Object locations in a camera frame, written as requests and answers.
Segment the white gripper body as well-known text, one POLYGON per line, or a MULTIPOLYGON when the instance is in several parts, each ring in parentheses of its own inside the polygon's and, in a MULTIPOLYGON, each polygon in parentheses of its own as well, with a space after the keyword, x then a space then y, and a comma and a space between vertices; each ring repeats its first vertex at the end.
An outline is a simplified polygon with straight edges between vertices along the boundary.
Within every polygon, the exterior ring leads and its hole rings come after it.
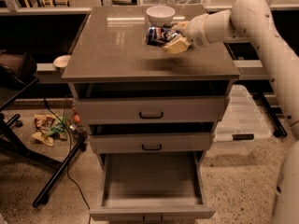
POLYGON ((194 47, 206 47, 209 45, 205 29, 207 17, 207 14, 196 16, 185 27, 184 36, 194 47))

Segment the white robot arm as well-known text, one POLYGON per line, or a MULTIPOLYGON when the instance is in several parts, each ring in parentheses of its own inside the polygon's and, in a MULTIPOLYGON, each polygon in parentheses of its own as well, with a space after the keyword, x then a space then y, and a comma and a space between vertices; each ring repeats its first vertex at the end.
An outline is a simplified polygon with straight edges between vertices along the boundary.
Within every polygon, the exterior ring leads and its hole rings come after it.
POLYGON ((266 0, 235 0, 230 9, 202 14, 172 27, 179 37, 163 45, 167 53, 189 46, 249 42, 269 76, 295 138, 279 172, 270 224, 299 224, 299 57, 279 34, 266 0))

